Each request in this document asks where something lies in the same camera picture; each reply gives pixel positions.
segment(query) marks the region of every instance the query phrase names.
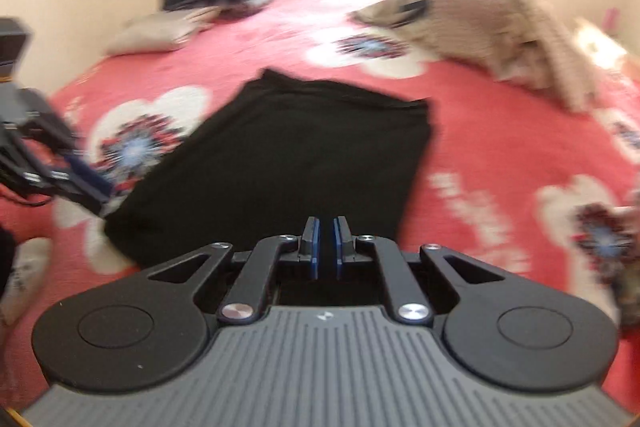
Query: ribbed plastic surface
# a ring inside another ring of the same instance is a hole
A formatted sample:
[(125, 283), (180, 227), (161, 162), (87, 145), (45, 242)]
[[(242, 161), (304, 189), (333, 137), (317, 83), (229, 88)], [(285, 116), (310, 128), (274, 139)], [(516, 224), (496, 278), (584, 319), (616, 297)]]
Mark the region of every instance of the ribbed plastic surface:
[(181, 377), (127, 396), (54, 386), (34, 427), (623, 427), (596, 386), (540, 397), (485, 386), (453, 366), (430, 330), (379, 308), (275, 307), (226, 328)]

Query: person's foot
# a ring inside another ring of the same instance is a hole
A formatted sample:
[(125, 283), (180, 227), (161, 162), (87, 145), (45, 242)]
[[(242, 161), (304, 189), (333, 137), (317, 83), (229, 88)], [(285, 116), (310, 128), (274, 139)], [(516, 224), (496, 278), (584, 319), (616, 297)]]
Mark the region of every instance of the person's foot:
[(0, 343), (22, 314), (44, 283), (51, 240), (43, 237), (30, 239), (18, 245), (14, 267), (0, 298)]

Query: pink object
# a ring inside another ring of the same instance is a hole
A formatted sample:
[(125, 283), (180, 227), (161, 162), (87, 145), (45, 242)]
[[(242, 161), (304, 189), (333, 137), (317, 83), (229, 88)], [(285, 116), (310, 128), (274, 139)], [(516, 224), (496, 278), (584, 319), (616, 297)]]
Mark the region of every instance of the pink object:
[[(182, 50), (104, 60), (53, 103), (78, 123), (89, 158), (97, 158), (97, 144), (127, 118), (151, 111), (193, 128), (267, 66), (429, 98), (436, 135), (406, 208), (402, 248), (447, 245), (610, 311), (604, 289), (573, 246), (572, 218), (577, 204), (622, 204), (634, 186), (640, 156), (611, 132), (620, 118), (638, 129), (640, 96), (633, 86), (605, 79), (602, 107), (594, 116), (575, 116), (542, 96), (494, 82), (485, 71), (412, 46), (381, 56), (380, 46), (393, 37), (377, 37), (378, 30), (348, 17), (370, 1), (275, 0), (255, 16), (215, 25)], [(363, 34), (370, 36), (362, 44), (366, 53), (340, 51), (340, 39)], [(100, 242), (99, 223), (72, 205), (30, 210), (0, 203), (0, 216), (20, 239), (44, 234), (54, 240), (49, 282), (6, 344), (18, 385), (4, 403), (21, 406), (46, 389), (30, 348), (36, 318), (58, 299), (131, 269)], [(640, 335), (622, 341), (605, 386), (633, 410), (640, 410), (639, 343)]]
[(618, 8), (609, 8), (602, 21), (602, 31), (607, 35), (615, 35), (618, 32), (618, 19), (620, 18), (620, 10)]

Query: black cable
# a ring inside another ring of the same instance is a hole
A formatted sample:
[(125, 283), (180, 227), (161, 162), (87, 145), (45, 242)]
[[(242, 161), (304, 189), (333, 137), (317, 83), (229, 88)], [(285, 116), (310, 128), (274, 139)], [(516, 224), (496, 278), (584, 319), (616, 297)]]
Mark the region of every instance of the black cable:
[(18, 198), (13, 198), (7, 194), (2, 194), (0, 192), (0, 198), (10, 201), (11, 203), (15, 203), (15, 204), (19, 204), (20, 206), (28, 206), (31, 208), (35, 208), (37, 206), (44, 206), (47, 203), (50, 203), (51, 201), (53, 201), (53, 196), (49, 196), (47, 199), (42, 200), (42, 201), (27, 201), (27, 200), (22, 200), (20, 201)]

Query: triangular cutout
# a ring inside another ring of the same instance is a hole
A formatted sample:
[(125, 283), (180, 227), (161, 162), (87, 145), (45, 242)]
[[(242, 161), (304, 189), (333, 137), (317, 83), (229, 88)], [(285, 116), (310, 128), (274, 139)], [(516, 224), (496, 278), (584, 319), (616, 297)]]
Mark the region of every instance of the triangular cutout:
[(484, 284), (487, 282), (504, 281), (504, 277), (490, 272), (489, 270), (482, 269), (469, 261), (460, 259), (460, 257), (446, 255), (444, 259), (468, 284)]
[(194, 273), (198, 271), (198, 268), (206, 263), (209, 255), (201, 253), (200, 255), (194, 255), (190, 259), (186, 259), (182, 263), (174, 264), (166, 270), (154, 273), (149, 277), (152, 281), (170, 282), (174, 284), (182, 284), (189, 280)]

